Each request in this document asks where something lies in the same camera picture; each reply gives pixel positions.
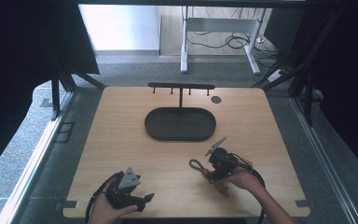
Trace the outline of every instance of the black jewelry holder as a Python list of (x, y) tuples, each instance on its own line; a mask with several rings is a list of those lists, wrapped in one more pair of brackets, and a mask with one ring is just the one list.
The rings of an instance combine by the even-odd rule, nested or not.
[(174, 88), (180, 90), (179, 107), (159, 107), (150, 111), (145, 118), (147, 133), (154, 139), (162, 141), (203, 141), (210, 138), (216, 127), (214, 115), (203, 108), (182, 107), (183, 89), (209, 90), (214, 89), (214, 85), (182, 84), (182, 83), (157, 83), (150, 82), (149, 87)]

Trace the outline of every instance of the forearm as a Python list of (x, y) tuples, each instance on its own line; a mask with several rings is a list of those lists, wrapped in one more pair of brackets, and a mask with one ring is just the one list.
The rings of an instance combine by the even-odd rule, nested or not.
[(257, 188), (251, 193), (263, 207), (266, 216), (271, 224), (296, 224), (296, 221), (275, 201), (269, 192), (264, 188)]

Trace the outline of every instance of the wooden table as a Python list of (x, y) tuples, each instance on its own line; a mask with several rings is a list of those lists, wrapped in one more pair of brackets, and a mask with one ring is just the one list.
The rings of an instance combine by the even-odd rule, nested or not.
[[(246, 190), (228, 185), (228, 198), (218, 192), (199, 172), (189, 167), (197, 159), (213, 170), (205, 152), (222, 137), (220, 146), (252, 161), (263, 176), (267, 189), (294, 217), (310, 213), (297, 207), (305, 196), (298, 182), (281, 134), (260, 89), (216, 88), (184, 91), (183, 106), (208, 109), (216, 118), (214, 135), (202, 142), (162, 142), (145, 130), (145, 117), (157, 107), (178, 106), (179, 91), (139, 87), (110, 87), (101, 102), (89, 131), (89, 138), (77, 167), (67, 201), (76, 208), (64, 208), (66, 217), (83, 217), (92, 193), (113, 173), (131, 167), (141, 176), (141, 185), (132, 193), (144, 197), (155, 193), (142, 213), (125, 217), (258, 217), (260, 205)], [(220, 104), (211, 101), (221, 98)]]

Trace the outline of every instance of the white wall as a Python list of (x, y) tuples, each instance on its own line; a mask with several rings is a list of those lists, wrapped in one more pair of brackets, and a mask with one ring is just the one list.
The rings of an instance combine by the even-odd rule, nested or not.
[(79, 5), (94, 50), (159, 49), (157, 7)]

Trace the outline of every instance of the person's left hand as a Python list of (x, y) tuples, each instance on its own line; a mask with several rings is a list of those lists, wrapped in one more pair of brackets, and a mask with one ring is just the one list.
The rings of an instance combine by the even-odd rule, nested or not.
[(113, 208), (104, 195), (110, 184), (106, 185), (103, 192), (95, 200), (89, 215), (89, 224), (112, 224), (119, 217), (135, 212), (138, 209), (137, 205), (130, 205), (121, 209)]

